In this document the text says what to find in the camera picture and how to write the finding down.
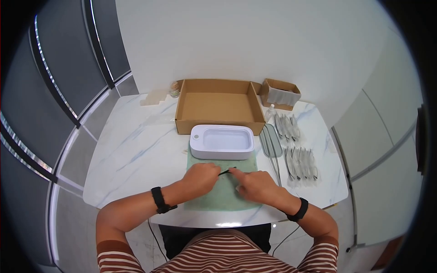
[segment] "marble table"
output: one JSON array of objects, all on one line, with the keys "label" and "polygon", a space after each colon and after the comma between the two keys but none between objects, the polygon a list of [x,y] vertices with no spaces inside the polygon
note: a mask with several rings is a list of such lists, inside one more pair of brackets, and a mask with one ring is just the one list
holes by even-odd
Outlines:
[{"label": "marble table", "polygon": [[[147,94],[121,97],[100,135],[83,191],[83,200],[97,208],[129,196],[166,186],[181,179],[187,168],[189,135],[178,135],[174,116],[178,99],[169,95],[159,105],[140,106]],[[331,134],[314,104],[299,101],[293,113],[304,136],[302,147],[312,149],[320,170],[316,187],[292,188],[284,157],[278,158],[282,186],[315,206],[325,208],[348,195],[345,173]],[[259,170],[276,181],[270,160],[255,137]],[[263,205],[244,211],[188,211],[181,204],[150,221],[157,224],[217,228],[271,223],[285,214]]]}]

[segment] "small cardboard box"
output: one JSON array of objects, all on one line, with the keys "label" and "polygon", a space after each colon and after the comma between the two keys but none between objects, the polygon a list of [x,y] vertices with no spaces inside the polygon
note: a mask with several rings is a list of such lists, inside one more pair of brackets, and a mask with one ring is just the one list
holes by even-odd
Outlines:
[{"label": "small cardboard box", "polygon": [[275,79],[265,79],[260,90],[260,96],[261,102],[265,107],[270,107],[271,104],[274,104],[276,109],[291,111],[302,95],[295,84]]},{"label": "small cardboard box", "polygon": [[258,103],[259,83],[229,79],[184,79],[176,109],[176,128],[189,135],[199,124],[239,125],[259,135],[265,124]]}]

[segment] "brown and white striped shirt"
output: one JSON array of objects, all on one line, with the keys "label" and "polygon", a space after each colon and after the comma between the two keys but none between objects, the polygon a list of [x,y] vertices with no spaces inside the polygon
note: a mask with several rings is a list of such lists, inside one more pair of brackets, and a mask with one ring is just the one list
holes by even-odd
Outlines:
[{"label": "brown and white striped shirt", "polygon": [[[152,272],[337,272],[338,241],[329,236],[315,239],[305,258],[297,268],[294,268],[262,252],[239,231],[228,229],[199,235],[176,257]],[[100,272],[144,272],[129,245],[120,241],[99,243],[97,262]]]}]

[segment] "black wristband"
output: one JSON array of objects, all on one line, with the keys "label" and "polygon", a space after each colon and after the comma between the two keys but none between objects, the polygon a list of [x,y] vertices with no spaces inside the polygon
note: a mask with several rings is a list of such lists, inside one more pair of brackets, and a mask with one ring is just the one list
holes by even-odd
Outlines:
[{"label": "black wristband", "polygon": [[157,213],[162,214],[168,212],[169,210],[177,208],[177,205],[170,207],[170,205],[165,203],[164,196],[161,192],[161,187],[155,187],[151,190],[151,192],[155,204],[158,207],[158,209],[156,210]]},{"label": "black wristband", "polygon": [[303,199],[302,197],[300,197],[299,199],[302,202],[299,211],[295,215],[285,214],[285,215],[287,215],[287,218],[290,221],[293,221],[293,222],[299,221],[300,219],[303,218],[303,216],[305,215],[306,211],[308,210],[308,201]]}]

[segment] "green mat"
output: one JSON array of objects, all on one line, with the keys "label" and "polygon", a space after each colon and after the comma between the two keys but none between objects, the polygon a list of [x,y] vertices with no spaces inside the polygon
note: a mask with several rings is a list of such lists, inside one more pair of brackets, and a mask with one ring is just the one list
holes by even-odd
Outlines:
[{"label": "green mat", "polygon": [[[187,169],[196,163],[210,162],[220,166],[222,171],[235,166],[243,172],[256,172],[258,170],[255,152],[246,160],[203,160],[193,157],[188,145]],[[240,197],[240,194],[235,190],[238,184],[238,180],[232,174],[222,174],[209,193],[185,202],[184,208],[189,211],[243,211],[261,206],[260,203],[246,201]]]}]

